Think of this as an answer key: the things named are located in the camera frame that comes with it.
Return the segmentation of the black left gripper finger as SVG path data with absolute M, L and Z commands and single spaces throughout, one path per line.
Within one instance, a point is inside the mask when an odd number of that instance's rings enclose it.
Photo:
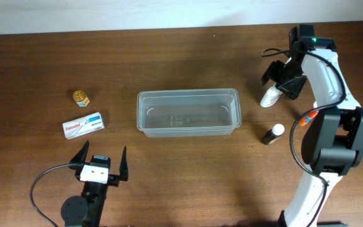
M 86 141 L 83 147 L 70 160 L 70 164 L 84 164 L 89 149 L 89 141 Z
M 122 152 L 122 158 L 120 161 L 120 167 L 119 167 L 119 180 L 127 182 L 129 179 L 129 169 L 127 164 L 127 147 L 124 147 L 124 150 Z

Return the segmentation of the dark bottle white cap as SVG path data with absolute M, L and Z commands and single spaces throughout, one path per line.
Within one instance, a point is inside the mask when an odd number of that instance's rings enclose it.
M 285 132 L 285 127 L 282 124 L 275 124 L 266 134 L 262 137 L 264 145 L 271 145 Z

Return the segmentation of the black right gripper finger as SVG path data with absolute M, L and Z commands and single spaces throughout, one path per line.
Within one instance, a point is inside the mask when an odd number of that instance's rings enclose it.
M 269 65 L 268 69 L 263 74 L 261 78 L 262 85 L 266 85 L 270 80 L 274 81 L 274 65 Z
M 298 77 L 277 85 L 283 93 L 300 93 L 305 84 L 305 77 Z

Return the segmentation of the orange tube white cap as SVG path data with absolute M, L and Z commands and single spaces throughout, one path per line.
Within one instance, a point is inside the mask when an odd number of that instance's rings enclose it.
M 311 112 L 303 117 L 298 124 L 301 126 L 305 126 L 306 124 L 310 123 L 318 114 L 318 111 Z

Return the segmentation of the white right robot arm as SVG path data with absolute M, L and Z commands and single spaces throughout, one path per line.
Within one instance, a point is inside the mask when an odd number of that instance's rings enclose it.
M 315 106 L 291 127 L 289 146 L 294 149 L 294 129 L 315 114 L 293 158 L 303 170 L 296 194 L 277 221 L 279 226 L 316 226 L 334 186 L 363 157 L 363 108 L 351 94 L 338 65 L 337 48 L 330 38 L 319 38 L 311 25 L 299 24 L 289 32 L 289 49 L 266 49 L 262 57 L 284 54 L 287 62 L 273 61 L 262 83 L 273 81 L 260 105 L 272 106 L 281 95 L 295 100 L 310 83 Z

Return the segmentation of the white spray bottle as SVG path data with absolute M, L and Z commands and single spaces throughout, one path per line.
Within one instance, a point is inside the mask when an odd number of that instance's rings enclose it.
M 277 83 L 274 83 L 264 94 L 260 101 L 260 106 L 267 108 L 274 105 L 282 95 L 282 92 L 277 89 Z

